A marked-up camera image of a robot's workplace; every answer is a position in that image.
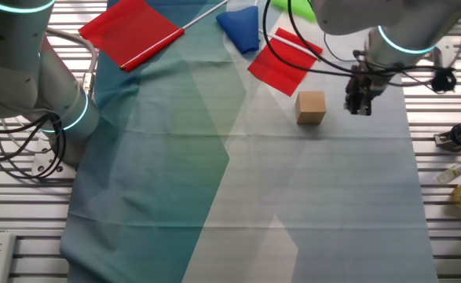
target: glowing blue ring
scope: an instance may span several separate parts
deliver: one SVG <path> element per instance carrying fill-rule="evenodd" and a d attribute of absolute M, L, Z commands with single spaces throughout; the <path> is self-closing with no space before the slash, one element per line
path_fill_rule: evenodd
<path fill-rule="evenodd" d="M 434 49 L 434 46 L 431 46 L 431 47 L 429 47 L 428 49 L 424 49 L 424 50 L 410 50 L 410 49 L 406 49 L 406 48 L 403 48 L 403 47 L 397 45 L 396 43 L 392 42 L 392 41 L 387 37 L 387 35 L 384 33 L 384 30 L 383 30 L 382 26 L 379 26 L 379 31 L 380 31 L 380 35 L 382 36 L 382 38 L 383 38 L 384 40 L 386 40 L 386 42 L 389 43 L 390 46 L 394 47 L 394 48 L 397 49 L 397 50 L 400 50 L 400 51 L 403 52 L 403 53 L 424 54 L 424 53 L 428 53 L 428 52 L 430 52 L 431 50 Z"/>
<path fill-rule="evenodd" d="M 67 127 L 64 127 L 63 130 L 68 130 L 69 128 L 73 127 L 74 125 L 76 125 L 78 122 L 80 122 L 80 120 L 84 117 L 84 115 L 86 114 L 87 112 L 87 106 L 89 106 L 89 98 L 86 96 L 86 107 L 83 108 L 83 111 L 82 111 L 82 114 L 80 115 L 80 117 L 75 120 L 75 122 L 73 122 L 71 125 L 67 126 Z M 40 129 L 41 131 L 44 131 L 46 133 L 55 133 L 56 131 L 54 130 L 43 130 L 43 129 Z"/>
<path fill-rule="evenodd" d="M 5 12 L 10 12 L 10 13 L 36 13 L 43 11 L 44 9 L 49 8 L 50 6 L 53 5 L 53 3 L 56 0 L 51 0 L 50 3 L 45 4 L 43 6 L 39 6 L 36 8 L 15 8 L 15 7 L 10 7 L 10 6 L 5 6 L 3 4 L 0 4 L 0 10 L 5 11 Z"/>

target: green object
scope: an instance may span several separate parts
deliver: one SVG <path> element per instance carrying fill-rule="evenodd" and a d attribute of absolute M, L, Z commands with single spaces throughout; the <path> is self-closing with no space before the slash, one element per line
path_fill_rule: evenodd
<path fill-rule="evenodd" d="M 287 10 L 287 1 L 288 0 L 272 0 L 272 4 Z M 309 1 L 291 0 L 291 8 L 293 9 L 293 14 L 299 15 L 300 17 L 304 17 L 308 21 L 311 21 L 313 23 L 316 22 L 316 15 L 312 10 L 312 6 L 309 4 Z"/>

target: metal bracket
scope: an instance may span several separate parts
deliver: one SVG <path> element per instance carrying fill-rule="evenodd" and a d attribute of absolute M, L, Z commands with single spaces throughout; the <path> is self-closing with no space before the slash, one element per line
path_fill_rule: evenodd
<path fill-rule="evenodd" d="M 43 141 L 39 139 L 37 141 L 36 150 L 42 151 L 50 149 L 50 143 L 48 141 Z M 48 151 L 47 153 L 37 153 L 35 154 L 35 159 L 33 160 L 33 166 L 31 168 L 31 172 L 33 175 L 39 174 L 40 172 L 44 171 L 51 163 L 51 161 L 56 158 L 56 155 L 52 150 Z M 61 162 L 59 167 L 53 172 L 52 175 L 46 178 L 46 180 L 50 179 L 61 179 L 61 178 L 74 178 L 76 176 L 76 170 Z"/>

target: white stick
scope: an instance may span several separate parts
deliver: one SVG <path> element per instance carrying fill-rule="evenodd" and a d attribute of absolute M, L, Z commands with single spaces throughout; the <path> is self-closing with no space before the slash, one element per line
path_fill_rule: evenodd
<path fill-rule="evenodd" d="M 130 59 L 129 61 L 127 61 L 126 63 L 124 63 L 122 66 L 120 66 L 120 68 L 125 68 L 127 64 L 129 64 L 130 62 L 132 62 L 132 61 L 138 59 L 141 55 L 147 53 L 147 52 L 150 51 L 153 47 L 158 46 L 158 45 L 159 45 L 160 43 L 162 43 L 162 42 L 165 42 L 168 38 L 170 38 L 171 36 L 173 36 L 173 35 L 174 35 L 175 33 L 177 33 L 178 31 L 179 31 L 179 29 L 176 30 L 175 32 L 173 32 L 172 34 L 168 35 L 166 38 L 162 39 L 161 41 L 157 42 L 156 44 L 150 46 L 150 47 L 149 47 L 148 49 L 146 49 L 145 51 L 139 53 L 136 57 Z"/>
<path fill-rule="evenodd" d="M 304 48 L 304 47 L 301 47 L 300 45 L 297 45 L 297 44 L 294 44 L 293 42 L 289 41 L 289 40 L 286 40 L 286 39 L 283 39 L 282 37 L 279 37 L 277 35 L 272 35 L 272 34 L 267 34 L 270 38 L 273 38 L 273 39 L 276 39 L 276 40 L 279 40 L 280 42 L 284 43 L 284 44 L 288 44 L 289 46 L 297 49 L 297 50 L 300 50 L 302 51 L 303 53 L 309 55 L 309 56 L 312 56 L 314 58 L 317 58 L 316 55 L 314 55 L 312 52 L 310 52 L 310 50 Z"/>
<path fill-rule="evenodd" d="M 226 2 L 228 2 L 230 0 L 224 0 L 223 2 L 221 2 L 220 4 L 216 5 L 215 7 L 211 8 L 209 11 L 205 12 L 204 14 L 198 16 L 195 20 L 189 22 L 188 24 L 186 24 L 183 29 L 187 29 L 187 28 L 190 28 L 191 25 L 193 25 L 194 23 L 198 22 L 199 20 L 201 20 L 202 18 L 204 18 L 205 16 L 209 15 L 210 13 L 214 12 L 216 9 L 220 8 L 221 6 L 223 6 L 224 4 L 226 4 Z"/>

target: cardboard box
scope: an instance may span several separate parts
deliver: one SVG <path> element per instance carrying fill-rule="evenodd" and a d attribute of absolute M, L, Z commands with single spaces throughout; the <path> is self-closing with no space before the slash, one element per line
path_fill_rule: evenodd
<path fill-rule="evenodd" d="M 296 123 L 319 125 L 326 114 L 323 91 L 300 91 L 296 99 Z"/>

